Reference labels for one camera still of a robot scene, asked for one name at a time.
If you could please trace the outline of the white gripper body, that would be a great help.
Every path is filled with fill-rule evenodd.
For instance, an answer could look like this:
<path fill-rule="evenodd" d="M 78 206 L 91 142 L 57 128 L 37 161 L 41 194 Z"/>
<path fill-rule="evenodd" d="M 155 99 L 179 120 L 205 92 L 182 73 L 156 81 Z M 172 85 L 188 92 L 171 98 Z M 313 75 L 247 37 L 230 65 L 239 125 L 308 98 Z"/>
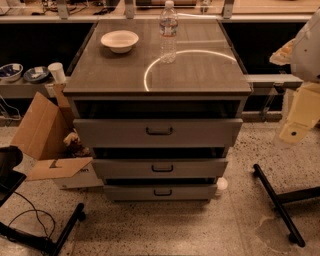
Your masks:
<path fill-rule="evenodd" d="M 320 120 L 320 84 L 303 82 L 293 93 L 286 121 L 279 139 L 288 144 L 299 143 Z"/>

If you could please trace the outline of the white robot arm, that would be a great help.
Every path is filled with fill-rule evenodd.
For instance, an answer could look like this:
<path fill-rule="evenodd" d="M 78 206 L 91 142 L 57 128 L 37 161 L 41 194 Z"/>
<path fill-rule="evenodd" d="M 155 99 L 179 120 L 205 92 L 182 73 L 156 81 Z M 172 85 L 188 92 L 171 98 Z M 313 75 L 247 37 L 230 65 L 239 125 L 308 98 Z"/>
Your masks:
<path fill-rule="evenodd" d="M 291 73 L 302 80 L 279 132 L 281 141 L 297 144 L 320 120 L 320 10 L 269 61 L 289 64 Z"/>

